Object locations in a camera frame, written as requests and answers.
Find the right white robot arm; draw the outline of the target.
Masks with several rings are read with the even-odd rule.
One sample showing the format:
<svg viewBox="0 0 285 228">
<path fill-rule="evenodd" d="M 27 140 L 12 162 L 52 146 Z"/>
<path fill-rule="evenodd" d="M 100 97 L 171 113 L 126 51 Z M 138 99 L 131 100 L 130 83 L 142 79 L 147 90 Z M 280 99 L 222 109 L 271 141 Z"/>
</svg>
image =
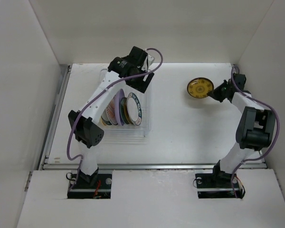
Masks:
<svg viewBox="0 0 285 228">
<path fill-rule="evenodd" d="M 249 161 L 255 152 L 271 145 L 276 114 L 265 104 L 252 98 L 250 92 L 244 90 L 246 76 L 232 73 L 231 78 L 208 92 L 207 95 L 216 101 L 229 100 L 241 113 L 236 129 L 234 146 L 229 153 L 213 167 L 210 181 L 216 187 L 226 188 L 232 185 L 237 169 Z"/>
</svg>

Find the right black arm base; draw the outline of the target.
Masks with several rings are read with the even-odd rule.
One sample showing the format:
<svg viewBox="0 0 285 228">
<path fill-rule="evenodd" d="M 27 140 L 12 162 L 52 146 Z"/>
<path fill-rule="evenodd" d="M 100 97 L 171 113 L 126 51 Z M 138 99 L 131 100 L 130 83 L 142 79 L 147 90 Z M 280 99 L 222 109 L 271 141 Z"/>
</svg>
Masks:
<svg viewBox="0 0 285 228">
<path fill-rule="evenodd" d="M 199 199 L 243 199 L 245 187 L 235 175 L 229 179 L 215 178 L 212 173 L 196 173 L 193 186 L 197 188 Z"/>
</svg>

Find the lavender purple plate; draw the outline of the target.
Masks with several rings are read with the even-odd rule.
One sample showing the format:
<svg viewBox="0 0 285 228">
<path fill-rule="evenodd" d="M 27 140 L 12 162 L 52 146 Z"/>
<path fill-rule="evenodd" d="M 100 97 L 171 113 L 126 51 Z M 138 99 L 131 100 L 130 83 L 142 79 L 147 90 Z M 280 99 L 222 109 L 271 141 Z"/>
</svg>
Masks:
<svg viewBox="0 0 285 228">
<path fill-rule="evenodd" d="M 124 121 L 121 117 L 121 107 L 120 107 L 120 103 L 121 103 L 122 98 L 124 98 L 124 91 L 123 91 L 123 89 L 120 89 L 114 98 L 114 109 L 115 109 L 116 121 L 121 126 L 124 125 Z"/>
</svg>

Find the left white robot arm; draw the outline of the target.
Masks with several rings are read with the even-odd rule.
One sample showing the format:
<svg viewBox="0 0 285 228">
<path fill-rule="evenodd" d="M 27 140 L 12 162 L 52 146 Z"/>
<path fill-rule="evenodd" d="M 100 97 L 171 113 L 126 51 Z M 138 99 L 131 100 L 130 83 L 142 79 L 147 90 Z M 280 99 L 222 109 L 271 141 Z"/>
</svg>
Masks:
<svg viewBox="0 0 285 228">
<path fill-rule="evenodd" d="M 80 159 L 77 173 L 68 178 L 69 190 L 79 183 L 89 189 L 98 182 L 98 164 L 90 148 L 97 146 L 104 136 L 99 127 L 103 113 L 112 125 L 141 125 L 143 111 L 136 92 L 144 94 L 154 77 L 155 70 L 150 66 L 155 58 L 148 53 L 150 50 L 134 46 L 128 55 L 115 57 L 86 104 L 69 112 L 71 131 L 66 155 L 70 161 Z"/>
</svg>

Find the blue floral green plate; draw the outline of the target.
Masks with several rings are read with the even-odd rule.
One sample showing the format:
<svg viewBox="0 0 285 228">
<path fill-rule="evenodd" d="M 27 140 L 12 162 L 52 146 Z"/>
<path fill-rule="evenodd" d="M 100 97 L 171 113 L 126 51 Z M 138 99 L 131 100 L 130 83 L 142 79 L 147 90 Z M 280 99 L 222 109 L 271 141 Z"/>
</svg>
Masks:
<svg viewBox="0 0 285 228">
<path fill-rule="evenodd" d="M 120 116 L 121 116 L 121 119 L 122 121 L 125 123 L 125 124 L 129 124 L 127 118 L 126 118 L 126 115 L 125 115 L 125 110 L 124 110 L 124 104 L 125 104 L 125 101 L 126 101 L 126 98 L 123 97 L 120 101 L 120 104 L 119 104 L 119 110 L 120 110 Z"/>
</svg>

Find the white plate orange sunburst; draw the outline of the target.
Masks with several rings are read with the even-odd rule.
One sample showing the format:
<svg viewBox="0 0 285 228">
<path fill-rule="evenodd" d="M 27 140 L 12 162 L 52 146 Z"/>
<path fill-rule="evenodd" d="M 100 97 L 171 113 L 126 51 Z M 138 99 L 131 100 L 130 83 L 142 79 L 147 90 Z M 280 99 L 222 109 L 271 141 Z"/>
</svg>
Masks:
<svg viewBox="0 0 285 228">
<path fill-rule="evenodd" d="M 104 125 L 118 125 L 118 122 L 116 120 L 115 116 L 115 105 L 114 105 L 114 99 L 112 99 L 107 107 L 105 108 L 104 112 L 101 115 L 101 121 Z"/>
</svg>

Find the yellow patterned plate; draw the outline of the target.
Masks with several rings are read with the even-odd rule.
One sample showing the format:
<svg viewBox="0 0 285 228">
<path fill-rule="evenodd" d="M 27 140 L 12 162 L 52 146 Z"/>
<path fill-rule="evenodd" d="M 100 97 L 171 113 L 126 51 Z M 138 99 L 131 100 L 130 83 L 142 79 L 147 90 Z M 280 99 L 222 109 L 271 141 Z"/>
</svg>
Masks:
<svg viewBox="0 0 285 228">
<path fill-rule="evenodd" d="M 189 81 L 187 85 L 187 92 L 190 96 L 203 99 L 208 97 L 208 93 L 214 90 L 213 82 L 204 77 L 198 77 Z"/>
</svg>

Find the white plate green text rim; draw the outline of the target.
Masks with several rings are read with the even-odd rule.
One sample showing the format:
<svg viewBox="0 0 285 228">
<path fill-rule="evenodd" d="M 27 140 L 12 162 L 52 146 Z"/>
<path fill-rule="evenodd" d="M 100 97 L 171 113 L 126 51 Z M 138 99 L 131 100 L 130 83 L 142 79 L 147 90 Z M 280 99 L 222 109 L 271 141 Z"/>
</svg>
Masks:
<svg viewBox="0 0 285 228">
<path fill-rule="evenodd" d="M 142 107 L 138 99 L 138 96 L 133 92 L 129 93 L 126 104 L 127 104 L 127 112 L 133 125 L 135 126 L 141 125 Z"/>
</svg>

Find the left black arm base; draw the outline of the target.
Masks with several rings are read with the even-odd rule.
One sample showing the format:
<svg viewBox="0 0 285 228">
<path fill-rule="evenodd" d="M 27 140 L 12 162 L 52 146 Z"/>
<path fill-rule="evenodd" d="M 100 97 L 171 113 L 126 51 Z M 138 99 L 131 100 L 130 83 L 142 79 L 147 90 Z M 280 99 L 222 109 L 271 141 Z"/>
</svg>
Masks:
<svg viewBox="0 0 285 228">
<path fill-rule="evenodd" d="M 68 199 L 110 199 L 113 182 L 112 172 L 100 173 L 97 169 L 92 175 L 83 172 L 68 172 L 66 179 L 69 181 Z"/>
</svg>

